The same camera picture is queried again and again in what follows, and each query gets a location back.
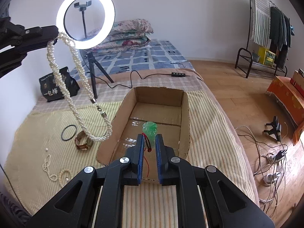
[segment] dark ring bracelet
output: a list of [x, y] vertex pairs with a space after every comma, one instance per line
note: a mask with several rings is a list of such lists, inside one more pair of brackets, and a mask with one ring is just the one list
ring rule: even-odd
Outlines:
[[[63, 133], [65, 132], [65, 130], [67, 129], [67, 128], [69, 128], [69, 127], [75, 127], [75, 133], [72, 135], [72, 137], [71, 138], [69, 138], [69, 139], [63, 139]], [[77, 133], [77, 127], [76, 127], [76, 125], [74, 125], [74, 124], [70, 124], [69, 126], [66, 126], [64, 129], [63, 129], [63, 131], [61, 132], [61, 139], [63, 140], [63, 141], [69, 141], [69, 140], [71, 140], [75, 135], [76, 135], [76, 133]]]

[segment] orange cloth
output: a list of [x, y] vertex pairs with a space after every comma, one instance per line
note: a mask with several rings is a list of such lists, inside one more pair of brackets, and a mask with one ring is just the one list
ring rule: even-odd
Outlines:
[[298, 126], [292, 137], [292, 143], [297, 144], [304, 131], [304, 97], [290, 83], [290, 78], [282, 76], [273, 79], [267, 92], [276, 95]]

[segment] baseboard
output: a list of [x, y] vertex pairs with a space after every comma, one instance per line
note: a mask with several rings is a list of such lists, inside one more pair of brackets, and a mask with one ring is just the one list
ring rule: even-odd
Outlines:
[[220, 62], [220, 63], [234, 63], [235, 61], [225, 60], [225, 59], [216, 59], [216, 58], [203, 58], [203, 57], [191, 57], [185, 56], [187, 60], [199, 60], [199, 61], [210, 61], [210, 62]]

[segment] small pearl necklace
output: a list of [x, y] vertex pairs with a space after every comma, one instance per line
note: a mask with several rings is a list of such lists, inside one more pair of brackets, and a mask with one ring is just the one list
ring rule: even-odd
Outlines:
[[77, 119], [77, 121], [79, 122], [81, 128], [84, 130], [84, 132], [86, 133], [86, 135], [94, 141], [105, 141], [107, 140], [111, 134], [112, 134], [112, 124], [109, 121], [109, 118], [107, 117], [106, 113], [98, 106], [94, 95], [91, 91], [91, 87], [88, 83], [88, 78], [86, 77], [86, 73], [85, 70], [81, 64], [81, 59], [79, 58], [78, 55], [78, 51], [75, 48], [75, 42], [73, 39], [71, 39], [67, 34], [60, 32], [58, 37], [58, 39], [61, 39], [70, 49], [72, 55], [73, 55], [73, 61], [76, 64], [76, 68], [79, 72], [79, 76], [82, 80], [82, 84], [83, 87], [90, 99], [90, 101], [96, 105], [97, 110], [100, 112], [101, 116], [104, 119], [104, 122], [107, 125], [107, 131], [104, 134], [104, 136], [102, 137], [98, 137], [98, 136], [94, 136], [91, 134], [91, 132], [88, 130], [88, 127], [85, 125], [85, 123], [83, 122], [82, 117], [80, 116], [79, 112], [76, 109], [75, 104], [73, 103], [73, 100], [71, 99], [70, 96], [70, 92], [69, 90], [66, 88], [66, 85], [64, 83], [64, 81], [62, 80], [62, 76], [61, 73], [59, 72], [59, 66], [56, 63], [55, 57], [54, 57], [54, 41], [49, 41], [47, 44], [47, 59], [50, 62], [50, 67], [53, 70], [54, 73], [54, 77], [55, 77], [55, 82], [56, 84], [59, 86], [62, 94], [64, 95], [64, 98], [66, 99], [66, 101], [69, 104], [70, 109], [72, 110], [75, 118]]

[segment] blue patterned bed sheet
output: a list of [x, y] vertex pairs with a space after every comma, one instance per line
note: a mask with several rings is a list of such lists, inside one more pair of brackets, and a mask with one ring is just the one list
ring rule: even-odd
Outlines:
[[[121, 51], [104, 55], [94, 54], [95, 59], [101, 64], [108, 74], [130, 72], [132, 70], [164, 69], [164, 68], [188, 68], [193, 69], [192, 64], [170, 43], [170, 41], [152, 40], [150, 48]], [[86, 76], [90, 78], [88, 67], [82, 61]], [[94, 64], [95, 76], [104, 74]], [[79, 73], [76, 68], [70, 71], [70, 75], [79, 81]]]

